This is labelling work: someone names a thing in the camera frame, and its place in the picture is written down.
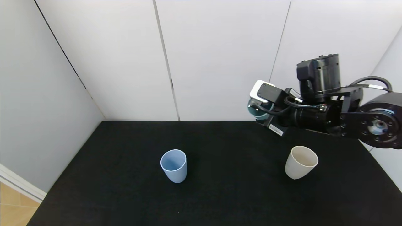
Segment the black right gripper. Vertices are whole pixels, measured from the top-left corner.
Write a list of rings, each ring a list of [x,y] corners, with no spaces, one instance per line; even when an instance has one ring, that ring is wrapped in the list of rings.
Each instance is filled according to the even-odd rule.
[[[286,134],[288,129],[299,127],[296,108],[285,108],[280,111],[263,109],[263,111],[269,115],[267,120],[255,121],[281,137]]]

